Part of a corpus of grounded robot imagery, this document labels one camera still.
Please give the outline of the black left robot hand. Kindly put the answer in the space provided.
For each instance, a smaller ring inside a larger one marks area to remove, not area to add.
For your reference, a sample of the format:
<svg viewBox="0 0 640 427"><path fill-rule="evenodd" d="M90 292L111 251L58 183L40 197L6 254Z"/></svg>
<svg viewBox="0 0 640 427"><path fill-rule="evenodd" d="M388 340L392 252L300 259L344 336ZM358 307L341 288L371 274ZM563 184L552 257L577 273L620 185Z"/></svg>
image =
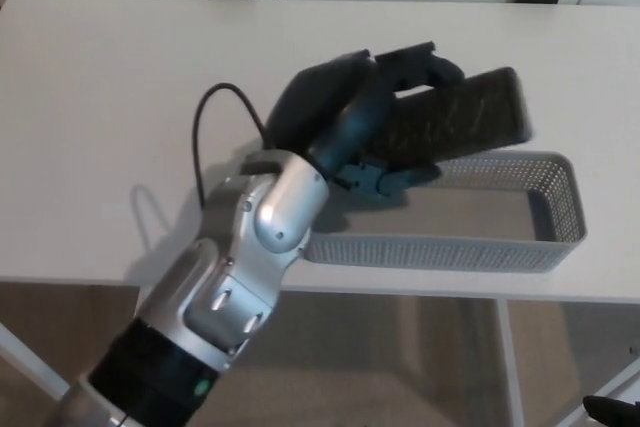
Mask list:
<svg viewBox="0 0 640 427"><path fill-rule="evenodd" d="M264 146L299 155L346 190L387 195L437 179L426 148L413 160L388 144L404 107L397 93L465 78L434 51L431 42L377 56L361 50L300 71L269 115Z"/></svg>

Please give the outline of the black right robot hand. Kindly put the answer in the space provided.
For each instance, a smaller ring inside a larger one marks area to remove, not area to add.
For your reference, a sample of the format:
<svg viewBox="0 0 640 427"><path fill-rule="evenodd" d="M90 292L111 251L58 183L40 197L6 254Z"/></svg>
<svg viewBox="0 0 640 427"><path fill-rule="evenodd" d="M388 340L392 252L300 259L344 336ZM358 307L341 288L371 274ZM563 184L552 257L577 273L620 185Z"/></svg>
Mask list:
<svg viewBox="0 0 640 427"><path fill-rule="evenodd" d="M608 397L585 396L582 404L588 416L608 427L639 427L640 407L634 404Z"/></svg>

